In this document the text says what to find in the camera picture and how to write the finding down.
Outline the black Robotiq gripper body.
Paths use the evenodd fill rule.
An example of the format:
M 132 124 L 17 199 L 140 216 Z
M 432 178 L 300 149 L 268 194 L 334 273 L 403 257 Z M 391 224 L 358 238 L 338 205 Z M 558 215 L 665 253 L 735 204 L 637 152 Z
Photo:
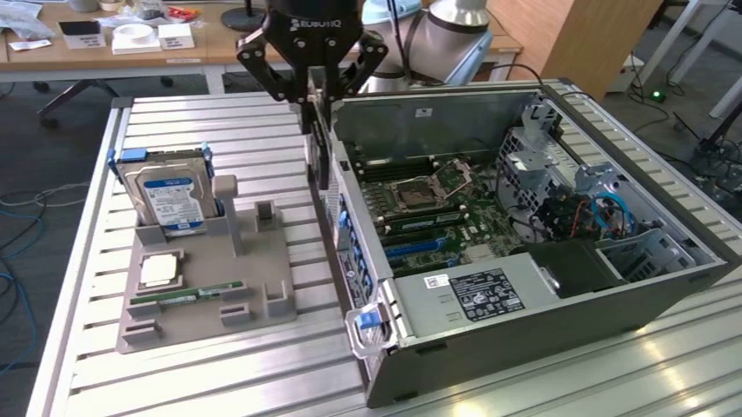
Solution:
M 324 70 L 323 91 L 342 97 L 362 74 L 355 62 L 340 67 L 363 34 L 355 1 L 268 1 L 263 35 L 291 67 L 282 83 L 292 103 L 307 98 L 310 69 Z

